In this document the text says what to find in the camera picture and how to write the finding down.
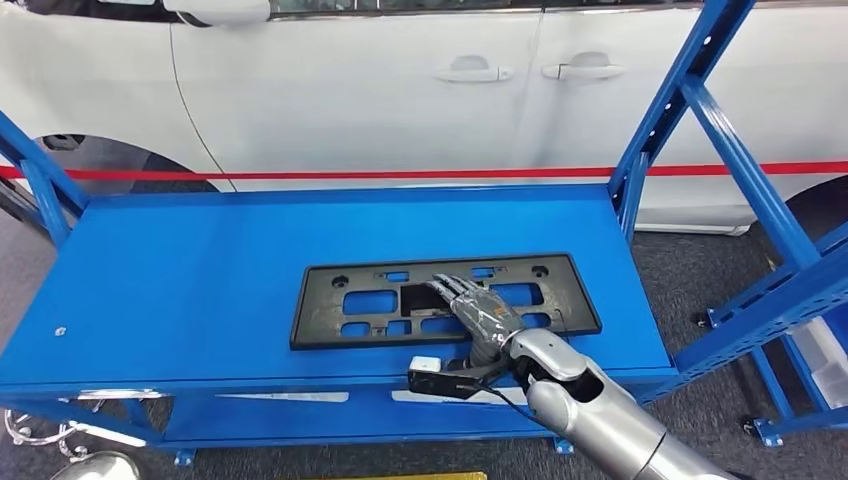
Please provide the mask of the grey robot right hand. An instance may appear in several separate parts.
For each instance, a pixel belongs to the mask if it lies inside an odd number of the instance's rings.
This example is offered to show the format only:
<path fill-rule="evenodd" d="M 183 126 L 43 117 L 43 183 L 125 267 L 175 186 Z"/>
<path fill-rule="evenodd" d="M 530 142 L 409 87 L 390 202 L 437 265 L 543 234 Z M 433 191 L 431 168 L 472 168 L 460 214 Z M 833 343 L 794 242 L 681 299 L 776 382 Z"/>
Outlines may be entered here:
<path fill-rule="evenodd" d="M 507 343 L 525 328 L 522 317 L 495 291 L 456 275 L 434 274 L 425 284 L 449 306 L 470 334 L 471 348 L 466 368 L 497 362 Z"/>

